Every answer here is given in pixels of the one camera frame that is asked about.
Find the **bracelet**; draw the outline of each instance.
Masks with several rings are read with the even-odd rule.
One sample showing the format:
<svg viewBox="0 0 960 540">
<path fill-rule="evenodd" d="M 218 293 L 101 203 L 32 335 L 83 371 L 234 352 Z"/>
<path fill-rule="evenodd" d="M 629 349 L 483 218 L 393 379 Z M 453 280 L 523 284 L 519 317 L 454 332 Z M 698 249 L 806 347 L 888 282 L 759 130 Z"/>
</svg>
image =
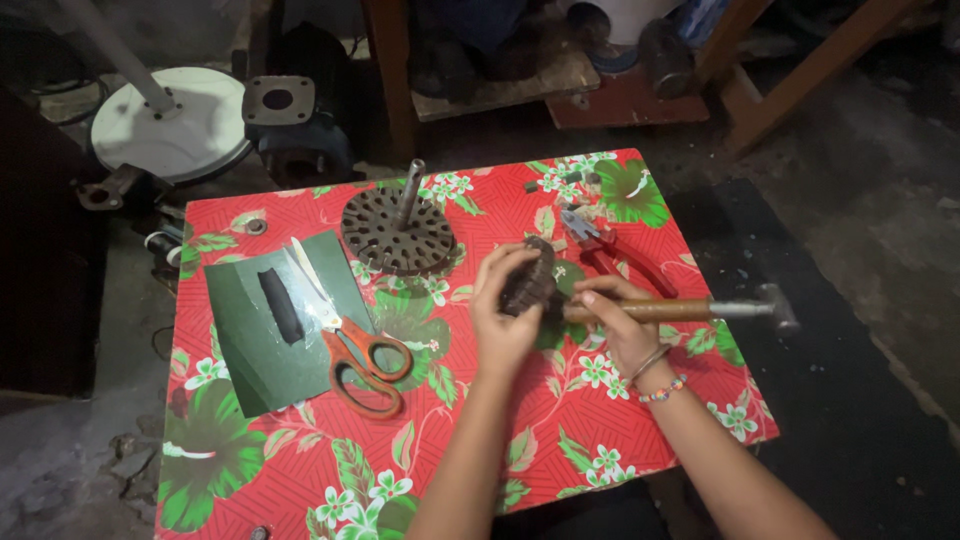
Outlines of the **bracelet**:
<svg viewBox="0 0 960 540">
<path fill-rule="evenodd" d="M 643 363 L 640 364 L 640 368 L 637 369 L 633 375 L 630 375 L 630 377 L 627 380 L 629 380 L 630 382 L 633 382 L 634 379 L 636 379 L 641 373 L 646 371 L 647 368 L 654 365 L 654 362 L 663 358 L 663 355 L 665 355 L 666 352 L 669 350 L 670 350 L 670 345 L 666 345 L 666 344 L 660 345 L 660 347 L 656 349 L 652 355 L 650 355 L 647 359 L 643 360 Z"/>
<path fill-rule="evenodd" d="M 640 396 L 640 402 L 642 404 L 650 402 L 662 402 L 670 397 L 671 390 L 680 390 L 684 387 L 686 382 L 686 375 L 680 375 L 679 379 L 673 379 L 673 382 L 670 383 L 666 388 L 661 388 L 653 394 L 647 394 L 646 396 Z"/>
</svg>

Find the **hand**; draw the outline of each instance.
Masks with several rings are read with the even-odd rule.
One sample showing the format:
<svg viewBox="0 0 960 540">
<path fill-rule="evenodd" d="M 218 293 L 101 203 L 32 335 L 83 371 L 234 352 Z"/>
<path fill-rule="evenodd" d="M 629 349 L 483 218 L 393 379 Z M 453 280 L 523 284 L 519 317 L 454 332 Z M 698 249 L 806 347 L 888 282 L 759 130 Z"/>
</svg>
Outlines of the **hand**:
<svg viewBox="0 0 960 540">
<path fill-rule="evenodd" d="M 530 353 L 543 306 L 537 305 L 514 318 L 500 313 L 500 293 L 507 276 L 519 265 L 540 256 L 525 244 L 504 244 L 480 262 L 470 298 L 470 319 L 477 340 L 477 376 L 513 381 Z"/>
<path fill-rule="evenodd" d="M 617 371 L 623 377 L 636 373 L 660 347 L 660 325 L 639 324 L 610 298 L 647 299 L 650 293 L 620 276 L 591 278 L 574 283 L 573 288 L 577 291 L 573 300 L 582 302 L 602 322 Z"/>
</svg>

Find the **metal pole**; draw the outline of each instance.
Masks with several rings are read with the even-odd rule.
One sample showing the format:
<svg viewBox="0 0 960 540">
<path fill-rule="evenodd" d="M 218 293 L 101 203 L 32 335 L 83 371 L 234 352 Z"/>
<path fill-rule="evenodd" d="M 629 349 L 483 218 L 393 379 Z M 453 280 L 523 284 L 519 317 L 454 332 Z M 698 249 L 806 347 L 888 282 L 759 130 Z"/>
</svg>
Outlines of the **metal pole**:
<svg viewBox="0 0 960 540">
<path fill-rule="evenodd" d="M 73 15 L 77 24 L 113 62 L 117 71 L 140 92 L 152 110 L 167 112 L 176 106 L 174 98 L 167 95 L 166 91 L 160 87 L 146 66 L 133 55 L 89 0 L 58 0 L 58 2 L 65 11 Z"/>
<path fill-rule="evenodd" d="M 426 169 L 426 163 L 423 160 L 410 161 L 410 171 L 407 173 L 407 184 L 403 187 L 403 194 L 400 196 L 400 204 L 396 209 L 394 218 L 394 229 L 397 231 L 406 231 L 410 226 L 410 212 L 414 209 L 414 203 L 417 201 L 417 191 L 420 189 L 420 182 L 423 180 L 423 171 Z"/>
</svg>

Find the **red pliers handle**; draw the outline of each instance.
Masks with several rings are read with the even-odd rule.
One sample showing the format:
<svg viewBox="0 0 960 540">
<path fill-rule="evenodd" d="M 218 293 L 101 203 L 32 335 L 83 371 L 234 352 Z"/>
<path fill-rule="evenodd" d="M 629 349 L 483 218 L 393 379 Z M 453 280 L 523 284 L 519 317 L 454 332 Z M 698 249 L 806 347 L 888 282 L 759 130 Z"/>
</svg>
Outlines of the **red pliers handle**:
<svg viewBox="0 0 960 540">
<path fill-rule="evenodd" d="M 601 231 L 599 238 L 580 242 L 580 259 L 600 274 L 619 274 L 613 259 L 623 258 L 650 282 L 663 298 L 677 298 L 678 292 L 648 257 L 616 237 L 615 230 Z"/>
</svg>

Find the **wooden hammer handle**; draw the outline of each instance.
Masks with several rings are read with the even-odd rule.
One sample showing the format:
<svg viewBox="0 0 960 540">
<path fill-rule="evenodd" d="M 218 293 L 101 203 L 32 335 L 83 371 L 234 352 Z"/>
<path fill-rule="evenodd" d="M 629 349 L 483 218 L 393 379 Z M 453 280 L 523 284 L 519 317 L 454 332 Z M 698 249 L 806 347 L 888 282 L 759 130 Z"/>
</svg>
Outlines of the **wooden hammer handle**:
<svg viewBox="0 0 960 540">
<path fill-rule="evenodd" d="M 708 321 L 715 318 L 706 298 L 619 300 L 621 309 L 639 323 Z M 569 323 L 595 323 L 600 319 L 583 304 L 564 304 L 564 320 Z"/>
</svg>

